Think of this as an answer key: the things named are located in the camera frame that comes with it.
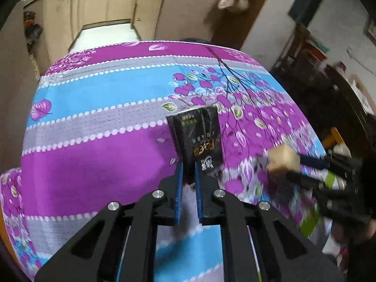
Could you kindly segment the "wooden handled tool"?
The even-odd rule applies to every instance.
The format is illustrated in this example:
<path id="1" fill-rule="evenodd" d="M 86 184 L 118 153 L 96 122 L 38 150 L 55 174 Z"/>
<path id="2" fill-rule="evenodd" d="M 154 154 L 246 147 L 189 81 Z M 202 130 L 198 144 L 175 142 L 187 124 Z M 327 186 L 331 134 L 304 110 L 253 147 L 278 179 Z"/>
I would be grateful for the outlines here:
<path id="1" fill-rule="evenodd" d="M 285 175 L 287 172 L 300 171 L 300 156 L 289 145 L 278 145 L 268 150 L 269 174 Z"/>

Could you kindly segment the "black snack packet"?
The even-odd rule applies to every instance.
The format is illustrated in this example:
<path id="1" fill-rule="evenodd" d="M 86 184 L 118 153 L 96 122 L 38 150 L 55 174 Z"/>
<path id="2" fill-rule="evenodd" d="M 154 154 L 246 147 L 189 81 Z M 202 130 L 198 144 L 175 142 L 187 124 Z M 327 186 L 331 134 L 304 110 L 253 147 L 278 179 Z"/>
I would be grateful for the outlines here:
<path id="1" fill-rule="evenodd" d="M 222 166 L 220 123 L 215 106 L 191 108 L 166 119 L 186 183 L 194 182 L 197 165 L 206 174 Z"/>

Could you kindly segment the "beige lower kitchen cabinets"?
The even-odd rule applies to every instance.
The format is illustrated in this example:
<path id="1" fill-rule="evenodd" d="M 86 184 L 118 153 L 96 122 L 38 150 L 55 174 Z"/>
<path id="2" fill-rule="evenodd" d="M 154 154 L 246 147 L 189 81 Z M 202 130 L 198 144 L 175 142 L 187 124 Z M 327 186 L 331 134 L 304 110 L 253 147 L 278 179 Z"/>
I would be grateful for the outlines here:
<path id="1" fill-rule="evenodd" d="M 25 0 L 43 32 L 32 48 L 42 69 L 65 56 L 87 28 L 130 23 L 141 40 L 211 41 L 219 0 Z"/>

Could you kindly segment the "yellow wooden stool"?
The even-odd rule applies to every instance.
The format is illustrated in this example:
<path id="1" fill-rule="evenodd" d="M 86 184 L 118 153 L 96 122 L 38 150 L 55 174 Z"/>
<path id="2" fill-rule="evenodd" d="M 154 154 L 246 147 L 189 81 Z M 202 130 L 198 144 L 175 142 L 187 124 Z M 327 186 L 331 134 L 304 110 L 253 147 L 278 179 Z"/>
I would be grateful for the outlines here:
<path id="1" fill-rule="evenodd" d="M 330 128 L 330 133 L 321 141 L 322 146 L 326 149 L 332 149 L 336 145 L 342 145 L 344 143 L 344 139 L 336 127 Z"/>

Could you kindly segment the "dark wooden dining table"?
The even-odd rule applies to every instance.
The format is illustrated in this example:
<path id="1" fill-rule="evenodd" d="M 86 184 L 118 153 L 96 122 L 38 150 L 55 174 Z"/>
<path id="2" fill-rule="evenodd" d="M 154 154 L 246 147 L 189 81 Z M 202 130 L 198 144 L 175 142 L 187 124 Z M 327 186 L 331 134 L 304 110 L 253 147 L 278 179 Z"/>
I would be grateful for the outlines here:
<path id="1" fill-rule="evenodd" d="M 341 93 L 351 105 L 351 108 L 359 120 L 368 141 L 370 143 L 372 141 L 375 142 L 375 102 L 370 97 L 370 94 L 362 81 L 357 75 L 351 76 L 351 82 L 355 83 L 356 90 L 358 87 L 360 87 L 360 94 L 366 98 L 372 111 L 371 113 L 366 111 L 363 102 L 357 96 L 356 92 L 352 88 L 352 85 L 343 77 L 336 67 L 327 65 L 324 68 L 324 73 L 329 78 L 329 81 L 337 87 L 339 93 Z"/>

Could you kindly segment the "floral striped tablecloth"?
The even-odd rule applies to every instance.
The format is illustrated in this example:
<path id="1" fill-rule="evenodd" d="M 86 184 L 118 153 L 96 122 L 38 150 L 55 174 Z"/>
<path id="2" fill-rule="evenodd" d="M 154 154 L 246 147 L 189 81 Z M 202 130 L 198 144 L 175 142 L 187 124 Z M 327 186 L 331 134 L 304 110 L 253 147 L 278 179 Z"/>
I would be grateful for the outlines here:
<path id="1" fill-rule="evenodd" d="M 214 45 L 144 41 L 69 54 L 41 77 L 19 167 L 1 175 L 8 237 L 28 278 L 109 202 L 136 202 L 178 164 L 167 116 L 214 106 L 223 166 L 219 186 L 275 206 L 313 243 L 330 222 L 313 198 L 268 178 L 266 152 L 287 143 L 324 155 L 304 114 L 247 54 Z"/>

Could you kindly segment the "dark wooden chair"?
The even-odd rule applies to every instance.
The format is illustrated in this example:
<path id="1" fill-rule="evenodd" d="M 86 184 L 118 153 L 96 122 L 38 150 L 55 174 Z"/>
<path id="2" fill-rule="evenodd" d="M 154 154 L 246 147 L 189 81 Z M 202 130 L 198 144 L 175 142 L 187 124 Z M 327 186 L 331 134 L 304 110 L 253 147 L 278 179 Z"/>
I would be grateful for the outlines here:
<path id="1" fill-rule="evenodd" d="M 271 68 L 271 74 L 274 77 L 288 72 L 310 37 L 310 31 L 303 24 L 297 23 L 280 56 Z"/>

